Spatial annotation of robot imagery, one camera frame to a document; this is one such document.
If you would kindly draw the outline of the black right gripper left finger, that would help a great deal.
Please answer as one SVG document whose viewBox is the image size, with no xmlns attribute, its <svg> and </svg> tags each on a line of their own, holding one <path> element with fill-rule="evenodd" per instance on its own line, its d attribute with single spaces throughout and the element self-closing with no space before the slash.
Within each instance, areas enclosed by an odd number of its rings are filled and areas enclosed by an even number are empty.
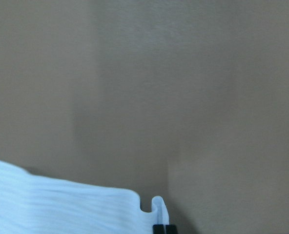
<svg viewBox="0 0 289 234">
<path fill-rule="evenodd" d="M 165 229 L 163 224 L 155 224 L 152 226 L 153 234 L 165 234 Z"/>
</svg>

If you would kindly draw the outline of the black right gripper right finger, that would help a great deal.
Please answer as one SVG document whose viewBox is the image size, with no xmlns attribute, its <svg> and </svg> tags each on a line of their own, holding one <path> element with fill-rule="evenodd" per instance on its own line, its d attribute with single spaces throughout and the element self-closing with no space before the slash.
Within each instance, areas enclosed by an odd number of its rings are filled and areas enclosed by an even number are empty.
<svg viewBox="0 0 289 234">
<path fill-rule="evenodd" d="M 173 224 L 165 225 L 166 234 L 178 234 L 177 226 Z"/>
</svg>

